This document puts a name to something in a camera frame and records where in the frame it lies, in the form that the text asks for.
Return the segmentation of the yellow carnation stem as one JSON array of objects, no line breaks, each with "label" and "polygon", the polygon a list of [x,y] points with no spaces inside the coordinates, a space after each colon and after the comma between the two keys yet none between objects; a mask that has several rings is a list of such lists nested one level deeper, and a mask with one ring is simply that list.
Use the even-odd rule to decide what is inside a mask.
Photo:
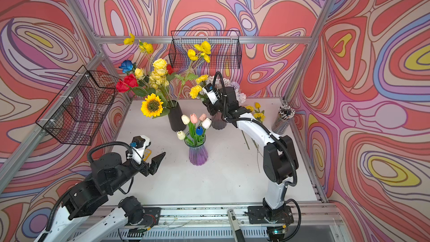
[{"label": "yellow carnation stem", "polygon": [[259,121],[259,122],[263,123],[263,122],[264,122],[264,120],[265,120],[265,115],[264,115],[263,113],[254,113],[254,118],[255,118],[257,121]]},{"label": "yellow carnation stem", "polygon": [[255,111],[253,106],[246,106],[246,109],[247,109],[249,112],[254,112],[254,111]]},{"label": "yellow carnation stem", "polygon": [[203,88],[200,85],[195,85],[190,89],[189,95],[192,99],[196,99]]}]

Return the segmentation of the yellow tulip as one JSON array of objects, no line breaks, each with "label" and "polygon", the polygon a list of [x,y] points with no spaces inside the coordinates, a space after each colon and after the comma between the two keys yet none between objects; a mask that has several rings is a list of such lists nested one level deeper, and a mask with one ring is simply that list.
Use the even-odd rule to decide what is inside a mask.
[{"label": "yellow tulip", "polygon": [[250,150],[250,147],[249,147],[248,141],[247,141],[247,139],[246,139],[246,137],[245,137],[245,133],[244,133],[243,131],[241,131],[241,133],[242,133],[242,136],[243,136],[243,138],[244,138],[244,140],[245,140],[245,144],[246,144],[246,146],[247,146],[247,149],[248,149],[248,150]]},{"label": "yellow tulip", "polygon": [[262,106],[258,102],[255,103],[255,112],[256,113],[262,113],[262,114],[264,113]]}]

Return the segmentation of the sunflower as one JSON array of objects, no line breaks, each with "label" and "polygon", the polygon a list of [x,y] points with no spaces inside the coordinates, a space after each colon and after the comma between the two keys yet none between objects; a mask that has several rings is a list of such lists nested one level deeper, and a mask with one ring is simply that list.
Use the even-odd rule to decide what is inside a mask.
[{"label": "sunflower", "polygon": [[156,94],[148,95],[142,102],[141,112],[148,118],[159,117],[163,112],[163,101]]}]

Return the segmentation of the purple glass tulip vase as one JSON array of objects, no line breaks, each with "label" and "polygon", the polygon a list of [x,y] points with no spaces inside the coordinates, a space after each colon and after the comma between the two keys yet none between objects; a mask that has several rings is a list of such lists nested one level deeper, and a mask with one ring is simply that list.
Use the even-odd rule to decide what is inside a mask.
[{"label": "purple glass tulip vase", "polygon": [[208,152],[204,146],[206,138],[201,142],[195,142],[192,138],[186,137],[185,144],[189,147],[189,161],[195,166],[202,166],[208,160]]}]

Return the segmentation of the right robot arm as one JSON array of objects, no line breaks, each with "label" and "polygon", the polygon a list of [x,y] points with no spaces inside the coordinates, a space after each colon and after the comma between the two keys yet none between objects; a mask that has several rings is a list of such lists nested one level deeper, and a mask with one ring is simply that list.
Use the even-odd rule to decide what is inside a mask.
[{"label": "right robot arm", "polygon": [[218,71],[213,82],[204,86],[203,104],[211,115],[222,114],[222,120],[249,135],[263,150],[263,170],[269,179],[268,190],[261,206],[250,206],[245,213],[251,224],[283,224],[294,222],[290,206],[285,201],[288,187],[297,185],[298,161],[292,139],[270,131],[251,111],[239,105],[233,87],[226,86]]}]

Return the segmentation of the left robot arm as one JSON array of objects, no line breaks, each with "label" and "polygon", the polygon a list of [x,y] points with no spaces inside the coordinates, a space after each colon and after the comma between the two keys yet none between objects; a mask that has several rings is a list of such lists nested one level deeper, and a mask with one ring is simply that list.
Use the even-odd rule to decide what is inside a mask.
[{"label": "left robot arm", "polygon": [[[144,159],[151,145],[146,136],[133,137],[132,143],[113,141],[94,147],[87,153],[91,173],[84,181],[62,194],[55,203],[45,229],[37,242],[100,242],[114,231],[131,225],[132,233],[145,233],[159,223],[160,209],[146,212],[135,196],[122,189],[133,183],[136,174],[155,175],[165,152]],[[119,204],[99,222],[75,238],[72,235],[116,191],[125,195]]]}]

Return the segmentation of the red grey glass vase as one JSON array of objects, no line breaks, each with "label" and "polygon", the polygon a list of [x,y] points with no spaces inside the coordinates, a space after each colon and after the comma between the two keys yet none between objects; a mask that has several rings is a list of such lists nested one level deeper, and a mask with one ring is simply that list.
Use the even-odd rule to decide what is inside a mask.
[{"label": "red grey glass vase", "polygon": [[217,112],[212,116],[212,127],[215,130],[222,130],[227,126],[227,123],[223,120],[223,115],[221,112]]}]

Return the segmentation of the black vase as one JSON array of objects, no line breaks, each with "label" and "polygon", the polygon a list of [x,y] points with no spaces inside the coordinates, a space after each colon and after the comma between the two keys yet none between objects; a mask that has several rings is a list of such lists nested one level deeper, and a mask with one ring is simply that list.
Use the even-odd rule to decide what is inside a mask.
[{"label": "black vase", "polygon": [[174,100],[173,101],[173,107],[170,108],[168,118],[170,127],[174,132],[183,131],[186,128],[186,125],[183,123],[181,116],[183,115],[183,112],[181,110],[180,104]]}]

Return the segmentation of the yellow calculator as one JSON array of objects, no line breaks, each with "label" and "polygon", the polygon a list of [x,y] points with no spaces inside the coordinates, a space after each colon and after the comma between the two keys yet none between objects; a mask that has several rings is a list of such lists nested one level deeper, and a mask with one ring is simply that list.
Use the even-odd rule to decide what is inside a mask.
[{"label": "yellow calculator", "polygon": [[151,154],[152,154],[152,151],[150,149],[145,149],[143,160],[147,161],[147,159],[151,156]]}]

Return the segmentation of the tulip bunch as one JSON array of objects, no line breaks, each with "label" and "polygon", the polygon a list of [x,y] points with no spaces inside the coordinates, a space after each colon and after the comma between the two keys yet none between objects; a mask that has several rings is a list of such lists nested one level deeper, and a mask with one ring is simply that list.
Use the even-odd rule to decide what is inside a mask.
[{"label": "tulip bunch", "polygon": [[[179,131],[176,133],[176,135],[179,140],[183,140],[183,141],[185,140],[186,137],[190,137],[195,142],[201,142],[204,137],[206,138],[206,132],[212,126],[212,120],[207,118],[205,114],[203,114],[199,118],[195,114],[192,114],[191,116],[187,116],[183,114],[181,116],[181,119],[183,123],[186,125],[186,127],[188,128],[188,133],[185,133],[184,131]],[[199,126],[204,128],[204,132],[202,136],[196,135],[196,128]]]}]

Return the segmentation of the blue tulip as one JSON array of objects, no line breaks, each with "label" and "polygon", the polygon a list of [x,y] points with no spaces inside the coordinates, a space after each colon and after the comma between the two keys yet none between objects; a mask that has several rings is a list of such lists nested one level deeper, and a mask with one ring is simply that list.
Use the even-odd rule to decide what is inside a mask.
[{"label": "blue tulip", "polygon": [[199,126],[199,127],[196,128],[196,135],[197,136],[202,136],[203,132],[204,132],[204,128],[203,127]]}]

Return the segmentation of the yellow and lilac bouquet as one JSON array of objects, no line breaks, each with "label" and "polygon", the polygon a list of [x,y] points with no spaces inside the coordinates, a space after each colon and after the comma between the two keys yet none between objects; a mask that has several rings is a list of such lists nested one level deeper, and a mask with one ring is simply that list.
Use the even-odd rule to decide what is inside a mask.
[{"label": "yellow and lilac bouquet", "polygon": [[[211,61],[211,52],[212,48],[208,41],[203,41],[201,44],[195,44],[194,49],[189,49],[187,51],[188,58],[192,63],[195,63],[195,68],[201,65],[202,63],[209,63]],[[240,105],[243,105],[246,100],[246,95],[241,92],[240,85],[235,81],[230,81],[229,79],[223,78],[225,86],[231,86],[234,89],[236,94],[237,101]],[[195,79],[196,85],[200,85],[204,88],[209,83],[213,84],[215,88],[221,89],[222,84],[220,82],[220,78],[215,81],[214,76],[209,75],[200,75]],[[197,98],[202,99],[204,97],[203,90],[200,92]]]}]

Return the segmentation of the patterned pen cup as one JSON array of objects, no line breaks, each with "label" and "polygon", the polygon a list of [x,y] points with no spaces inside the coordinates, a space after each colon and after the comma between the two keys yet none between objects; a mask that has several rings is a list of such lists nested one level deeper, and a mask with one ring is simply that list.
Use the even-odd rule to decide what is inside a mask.
[{"label": "patterned pen cup", "polygon": [[290,122],[293,121],[295,113],[296,111],[292,106],[283,103],[278,110],[274,123],[272,124],[272,132],[279,135],[284,133]]}]

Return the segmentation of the mixed rose bouquet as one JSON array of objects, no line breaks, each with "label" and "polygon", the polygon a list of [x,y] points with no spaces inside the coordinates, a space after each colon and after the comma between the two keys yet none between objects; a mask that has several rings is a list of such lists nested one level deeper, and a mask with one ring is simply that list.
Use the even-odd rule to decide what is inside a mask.
[{"label": "mixed rose bouquet", "polygon": [[120,93],[132,91],[135,95],[143,98],[156,94],[163,102],[163,107],[168,109],[176,107],[176,103],[169,94],[173,70],[167,61],[163,58],[153,59],[154,48],[152,44],[137,40],[133,34],[125,38],[123,44],[136,46],[146,56],[152,70],[148,72],[144,68],[139,68],[135,62],[124,60],[119,69],[125,74],[125,77],[116,83],[116,90]]}]

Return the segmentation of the tool on front rail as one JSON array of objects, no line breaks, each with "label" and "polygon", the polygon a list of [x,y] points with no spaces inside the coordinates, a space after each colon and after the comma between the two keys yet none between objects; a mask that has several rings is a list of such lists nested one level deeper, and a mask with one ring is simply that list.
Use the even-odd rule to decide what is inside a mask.
[{"label": "tool on front rail", "polygon": [[234,236],[235,242],[245,242],[243,232],[239,226],[236,214],[233,209],[227,210],[227,216],[232,229],[232,234]]}]

